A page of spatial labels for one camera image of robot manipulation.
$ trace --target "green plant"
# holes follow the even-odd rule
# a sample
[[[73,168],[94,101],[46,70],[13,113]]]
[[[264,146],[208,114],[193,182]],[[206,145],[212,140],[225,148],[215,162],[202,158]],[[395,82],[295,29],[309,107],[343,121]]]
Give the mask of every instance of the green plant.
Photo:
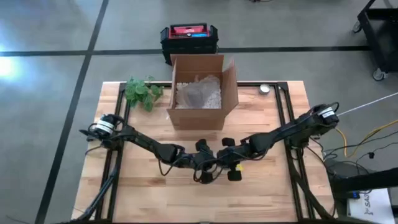
[[[130,101],[131,107],[136,107],[138,102],[143,103],[144,109],[151,112],[154,107],[154,102],[163,95],[163,86],[151,85],[153,77],[148,77],[148,82],[130,78],[126,84],[125,96]]]

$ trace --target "open cardboard box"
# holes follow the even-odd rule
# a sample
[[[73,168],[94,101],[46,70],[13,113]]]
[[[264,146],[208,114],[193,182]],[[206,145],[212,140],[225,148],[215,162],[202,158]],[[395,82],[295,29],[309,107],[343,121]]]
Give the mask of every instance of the open cardboard box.
[[[224,55],[172,55],[173,81],[170,107],[167,112],[175,129],[221,130],[225,117],[238,104],[236,69],[232,60],[223,71]],[[221,109],[175,109],[177,83],[190,83],[208,75],[214,75],[221,82]]]

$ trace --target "cart wheel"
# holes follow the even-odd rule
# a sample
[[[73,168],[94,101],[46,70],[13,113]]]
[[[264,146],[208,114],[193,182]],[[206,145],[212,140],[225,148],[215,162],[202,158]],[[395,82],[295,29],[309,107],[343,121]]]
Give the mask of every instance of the cart wheel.
[[[353,27],[353,32],[356,34],[357,32],[362,30],[361,23],[359,21],[356,21],[354,27]]]
[[[373,72],[373,79],[376,81],[381,81],[388,77],[388,73],[382,72],[380,68]]]

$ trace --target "gray floor tile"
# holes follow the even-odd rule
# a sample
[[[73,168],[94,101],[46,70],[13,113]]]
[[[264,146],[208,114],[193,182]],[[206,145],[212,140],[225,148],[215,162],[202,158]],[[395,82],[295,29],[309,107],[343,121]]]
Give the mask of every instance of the gray floor tile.
[[[0,1],[0,51],[86,50],[101,2]]]
[[[159,32],[171,24],[207,22],[220,47],[366,45],[353,35],[362,0],[111,1],[96,49],[159,49]]]
[[[0,223],[33,223],[83,57],[0,62]]]
[[[371,78],[374,65],[369,52],[228,54],[226,57],[226,61],[231,57],[235,59],[238,80],[304,80],[311,105],[339,101],[341,112],[397,91],[398,77],[391,76],[384,82],[375,82]],[[70,217],[87,148],[85,138],[78,130],[85,129],[92,122],[102,82],[125,81],[131,76],[145,78],[147,75],[156,80],[171,80],[171,67],[164,63],[161,55],[93,57],[57,180],[49,221],[65,221]],[[341,117],[339,127],[350,142],[359,141],[373,128],[394,119],[394,99],[380,104]],[[370,121],[381,111],[382,116]],[[327,148],[342,145],[334,131],[325,135],[322,143]],[[388,141],[379,141],[378,145],[386,143]],[[381,165],[383,159],[386,158],[380,156]]]

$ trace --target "box flap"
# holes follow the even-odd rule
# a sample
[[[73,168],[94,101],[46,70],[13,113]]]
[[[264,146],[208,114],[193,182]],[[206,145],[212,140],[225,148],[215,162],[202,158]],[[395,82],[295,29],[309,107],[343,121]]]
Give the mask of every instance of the box flap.
[[[173,66],[178,72],[221,72],[224,55],[171,55]]]
[[[227,69],[223,72],[223,81],[221,82],[222,109],[227,115],[236,105],[238,105],[238,84],[236,83],[235,61],[229,63]]]
[[[175,107],[175,100],[174,100],[174,95],[175,95],[175,91],[177,89],[176,87],[176,81],[175,81],[175,66],[173,66],[173,73],[172,73],[172,91],[170,94],[170,104],[169,104],[169,108],[173,108]]]

